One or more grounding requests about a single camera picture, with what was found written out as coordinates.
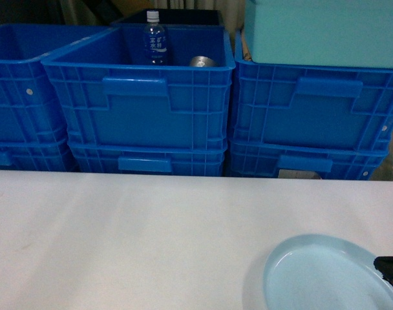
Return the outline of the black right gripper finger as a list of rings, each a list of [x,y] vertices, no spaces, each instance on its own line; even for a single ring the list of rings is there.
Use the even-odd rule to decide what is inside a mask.
[[[376,257],[374,259],[374,267],[383,275],[383,279],[393,287],[393,256]]]

